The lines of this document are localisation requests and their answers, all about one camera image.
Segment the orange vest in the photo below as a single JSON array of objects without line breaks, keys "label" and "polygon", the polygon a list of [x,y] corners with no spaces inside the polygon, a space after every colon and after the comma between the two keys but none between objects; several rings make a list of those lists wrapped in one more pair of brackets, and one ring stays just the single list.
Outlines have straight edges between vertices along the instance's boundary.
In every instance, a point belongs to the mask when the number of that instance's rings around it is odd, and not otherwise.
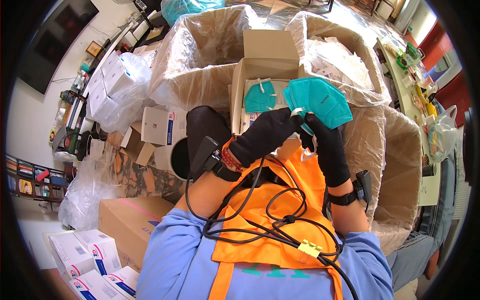
[{"label": "orange vest", "polygon": [[[300,161],[301,151],[302,148],[299,148],[284,164],[295,178],[299,188],[305,192],[308,209],[302,218],[316,221],[331,232],[334,232],[332,222],[322,215],[325,178],[318,167],[316,159],[310,159],[305,162]],[[258,159],[248,169],[244,170],[239,181],[253,169],[259,167],[260,161]],[[264,167],[269,167],[290,187],[296,187],[288,173],[278,163],[265,160]],[[265,208],[272,197],[285,188],[274,183],[264,183],[261,187],[254,189],[244,209],[235,218],[225,221],[223,228],[243,228],[263,232],[261,229],[248,224],[245,219],[264,227],[272,228],[273,220],[266,215]],[[233,215],[245,200],[248,192],[249,189],[244,189],[233,195],[220,215],[225,216],[225,218]],[[269,212],[277,218],[283,218],[286,215],[293,214],[300,207],[301,202],[300,193],[296,191],[286,192],[272,203]],[[293,224],[285,224],[282,226],[282,230],[296,240],[302,241],[305,239],[321,246],[324,253],[336,251],[335,242],[328,233],[313,224],[296,221]],[[232,240],[246,240],[256,237],[256,235],[243,232],[222,232],[220,236]],[[341,277],[333,267],[325,266],[316,258],[309,257],[304,252],[276,240],[260,238],[245,244],[234,244],[218,240],[212,254],[212,260],[220,262],[220,265],[210,290],[209,300],[225,299],[233,273],[233,266],[239,262],[275,264],[287,269],[327,268],[328,273],[333,277],[335,300],[343,299]]]}]

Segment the black cable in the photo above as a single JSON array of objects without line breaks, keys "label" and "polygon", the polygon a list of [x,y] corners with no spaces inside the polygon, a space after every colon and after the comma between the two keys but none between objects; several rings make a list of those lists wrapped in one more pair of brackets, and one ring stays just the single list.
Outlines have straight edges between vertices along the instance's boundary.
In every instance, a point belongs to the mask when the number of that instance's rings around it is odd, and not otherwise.
[{"label": "black cable", "polygon": [[[228,221],[228,220],[231,220],[233,219],[234,217],[238,216],[238,214],[242,211],[242,209],[245,207],[245,205],[247,204],[248,200],[250,199],[250,196],[252,195],[253,193],[253,190],[254,188],[256,187],[257,185],[257,182],[258,182],[258,179],[260,177],[260,173],[262,171],[262,168],[263,168],[263,165],[264,165],[264,161],[265,161],[265,157],[262,158],[261,162],[260,162],[260,166],[259,168],[255,169],[255,170],[258,170],[257,171],[257,174],[255,175],[254,179],[253,179],[253,184],[252,184],[252,187],[250,188],[247,196],[245,197],[245,200],[243,201],[242,205],[238,208],[238,210],[233,214],[231,215],[230,217],[227,217],[227,218],[221,218],[221,219],[218,219],[219,215],[220,215],[220,212],[223,210],[223,208],[225,208],[227,205],[228,205],[228,202],[230,201],[231,197],[236,193],[236,191],[241,187],[241,185],[244,183],[244,181],[246,180],[247,177],[244,177],[242,179],[242,181],[236,185],[223,199],[222,201],[222,204],[220,205],[220,207],[217,209],[217,211],[215,213],[213,213],[213,215],[210,216],[210,218],[205,218],[205,217],[202,217],[202,216],[199,216],[197,215],[193,210],[192,210],[192,207],[190,206],[190,202],[188,200],[188,187],[189,187],[189,182],[190,180],[192,179],[192,172],[189,172],[188,176],[187,176],[187,182],[186,182],[186,186],[185,186],[185,200],[187,202],[187,206],[188,206],[188,209],[190,209],[190,212],[198,219],[200,220],[203,220],[206,222],[206,225],[204,226],[204,229],[202,230],[202,234],[208,238],[208,239],[212,239],[212,240],[221,240],[221,241],[225,241],[225,242],[229,242],[229,243],[234,243],[234,244],[245,244],[245,243],[249,243],[249,242],[253,242],[255,240],[258,240],[260,238],[268,238],[268,239],[272,239],[272,240],[276,240],[278,242],[281,242],[281,243],[284,243],[286,245],[289,245],[289,246],[292,246],[292,247],[295,247],[295,248],[298,248],[300,246],[300,242],[298,240],[296,240],[295,238],[291,237],[290,235],[288,235],[287,233],[285,233],[284,231],[282,231],[280,229],[280,227],[286,225],[286,224],[292,224],[292,223],[295,223],[296,221],[303,221],[303,222],[307,222],[307,223],[310,223],[310,224],[313,224],[321,229],[323,229],[324,231],[326,231],[328,233],[328,235],[333,239],[334,243],[335,243],[335,249],[336,251],[333,252],[333,253],[323,253],[323,252],[320,252],[319,255],[317,256],[317,259],[324,265],[329,265],[329,266],[332,266],[339,274],[340,276],[345,280],[348,288],[350,289],[350,292],[352,293],[352,297],[354,300],[358,300],[358,296],[357,296],[357,293],[351,283],[351,281],[349,280],[348,276],[340,269],[340,267],[338,267],[335,262],[336,260],[338,259],[339,255],[341,254],[342,250],[343,250],[343,246],[345,244],[345,238],[342,236],[342,235],[339,235],[341,237],[341,240],[342,240],[342,244],[340,245],[335,237],[335,235],[329,231],[324,225],[318,223],[318,222],[315,222],[313,220],[309,220],[309,219],[304,219],[304,218],[301,218],[302,215],[304,215],[307,211],[307,202],[306,202],[306,195],[305,195],[305,192],[302,191],[300,188],[299,188],[299,185],[298,183],[296,182],[295,178],[293,178],[292,174],[290,173],[290,171],[288,170],[288,168],[285,166],[284,163],[282,163],[280,160],[278,160],[276,157],[272,156],[272,158],[274,158],[284,169],[285,171],[287,171],[288,175],[290,176],[290,178],[292,179],[293,183],[295,184],[295,188],[287,188],[279,193],[277,193],[268,203],[267,207],[265,208],[265,212],[267,214],[267,216],[273,220],[275,220],[273,223],[272,223],[272,228],[266,228],[260,224],[257,224],[253,221],[250,221],[250,220],[247,220],[245,219],[245,221],[247,221],[247,223],[249,223],[250,225],[253,225],[253,226],[256,226],[257,228],[265,231],[265,232],[259,232],[259,231],[252,231],[252,230],[247,230],[247,229],[241,229],[241,228],[228,228],[228,229],[218,229],[218,230],[211,230],[211,227],[214,223],[218,223],[218,222],[225,222],[225,221]],[[284,216],[282,219],[279,219],[277,217],[274,217],[273,215],[270,214],[269,212],[269,209],[270,209],[270,206],[272,205],[272,203],[282,194],[286,193],[286,192],[292,192],[294,193],[295,191],[297,191],[301,198],[302,198],[302,203],[300,205],[300,207],[291,215],[287,215],[287,216]],[[252,235],[256,235],[256,237],[254,238],[251,238],[251,239],[247,239],[247,240],[232,240],[232,239],[227,239],[227,238],[223,238],[223,237],[220,237],[219,234],[222,233],[222,232],[242,232],[242,233],[249,233],[249,234],[252,234]],[[334,259],[333,260],[329,260],[328,258],[326,258],[325,256],[334,256]]]}]

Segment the marble floor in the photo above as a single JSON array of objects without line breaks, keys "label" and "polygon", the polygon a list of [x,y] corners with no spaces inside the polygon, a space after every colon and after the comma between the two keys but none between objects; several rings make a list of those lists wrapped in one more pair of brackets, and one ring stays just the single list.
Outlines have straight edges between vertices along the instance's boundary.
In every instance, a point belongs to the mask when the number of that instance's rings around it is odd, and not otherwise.
[{"label": "marble floor", "polygon": [[[225,0],[226,6],[249,4],[258,14],[266,29],[283,29],[299,11],[309,11],[349,28],[362,35],[368,46],[373,47],[377,37],[388,38],[397,47],[407,44],[391,23],[381,19],[370,9],[355,0],[334,0],[332,11],[328,12],[328,1],[312,0]],[[162,196],[176,203],[185,192],[185,182],[171,171],[139,166],[123,152],[116,154],[118,181],[122,197]]]}]

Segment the pink tape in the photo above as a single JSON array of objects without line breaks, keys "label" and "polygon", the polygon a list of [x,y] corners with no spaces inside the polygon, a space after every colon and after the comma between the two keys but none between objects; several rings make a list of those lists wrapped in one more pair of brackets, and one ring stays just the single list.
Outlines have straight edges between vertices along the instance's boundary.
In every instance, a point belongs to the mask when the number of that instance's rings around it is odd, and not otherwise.
[{"label": "pink tape", "polygon": [[123,198],[118,198],[118,200],[122,201],[123,203],[125,204],[128,204],[130,205],[131,207],[135,208],[136,210],[138,211],[141,211],[142,213],[146,214],[147,216],[151,217],[153,220],[155,221],[158,221],[158,222],[161,222],[162,220],[157,218],[156,216],[154,216],[153,214],[147,212],[146,210],[142,209],[142,208],[139,208],[138,206],[136,206],[135,204],[131,203],[131,202],[128,202],[127,200],[123,199]]}]

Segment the black fingerless glove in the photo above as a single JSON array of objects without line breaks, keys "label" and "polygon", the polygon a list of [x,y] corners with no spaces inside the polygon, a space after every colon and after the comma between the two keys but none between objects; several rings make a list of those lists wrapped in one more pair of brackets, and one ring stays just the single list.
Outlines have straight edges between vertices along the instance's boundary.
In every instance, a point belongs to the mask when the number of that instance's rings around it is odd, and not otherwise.
[{"label": "black fingerless glove", "polygon": [[[318,165],[325,176],[325,183],[328,187],[334,188],[350,178],[347,161],[345,160],[345,149],[340,129],[327,128],[315,115],[307,113],[305,123],[317,137]],[[304,130],[300,131],[302,147],[308,147],[310,152],[314,151],[312,136]]]},{"label": "black fingerless glove", "polygon": [[280,147],[303,124],[300,116],[290,117],[289,108],[263,112],[237,140],[230,143],[230,151],[248,168],[255,160]]}]

